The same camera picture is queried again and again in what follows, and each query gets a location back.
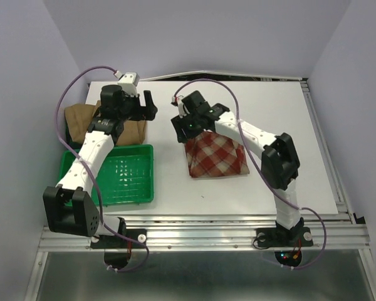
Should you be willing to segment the red plaid skirt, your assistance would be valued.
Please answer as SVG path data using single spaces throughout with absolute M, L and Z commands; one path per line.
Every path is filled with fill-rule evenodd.
M 192 178 L 241 176 L 250 173 L 244 147 L 226 136 L 205 131 L 184 144 Z

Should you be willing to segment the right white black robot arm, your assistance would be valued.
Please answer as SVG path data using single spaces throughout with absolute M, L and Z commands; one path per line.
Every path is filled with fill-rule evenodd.
M 220 103 L 209 105 L 199 91 L 174 97 L 172 105 L 179 111 L 172 119 L 179 142 L 187 142 L 207 130 L 241 144 L 253 160 L 273 193 L 276 206 L 276 226 L 256 232 L 259 248 L 310 246 L 311 236 L 297 201 L 300 161 L 291 136 L 261 130 L 239 119 Z

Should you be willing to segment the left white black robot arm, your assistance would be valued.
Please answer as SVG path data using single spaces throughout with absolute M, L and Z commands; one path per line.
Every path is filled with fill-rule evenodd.
M 103 205 L 96 205 L 91 193 L 100 190 L 97 175 L 125 130 L 125 123 L 152 121 L 157 112 L 149 90 L 139 95 L 120 85 L 102 87 L 100 106 L 81 149 L 70 150 L 75 160 L 56 186 L 44 190 L 44 208 L 52 232 L 86 237 L 105 235 L 114 247 L 126 242 L 124 219 L 105 216 Z

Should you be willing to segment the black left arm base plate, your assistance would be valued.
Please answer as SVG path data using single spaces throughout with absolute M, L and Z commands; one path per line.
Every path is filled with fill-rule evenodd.
M 127 229 L 125 234 L 127 238 L 133 240 L 138 240 L 140 235 L 147 236 L 147 230 L 144 228 Z M 144 249 L 143 246 L 137 245 L 136 243 L 131 244 L 129 241 L 123 240 L 117 236 L 100 235 L 97 241 L 94 239 L 95 238 L 92 238 L 90 243 L 90 248 L 94 250 L 127 249 L 128 247 Z

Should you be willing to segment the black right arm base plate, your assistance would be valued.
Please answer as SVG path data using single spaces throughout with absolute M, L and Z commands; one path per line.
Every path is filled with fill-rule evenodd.
M 313 246 L 312 235 L 307 227 L 295 231 L 277 228 L 257 228 L 253 242 L 261 249 Z

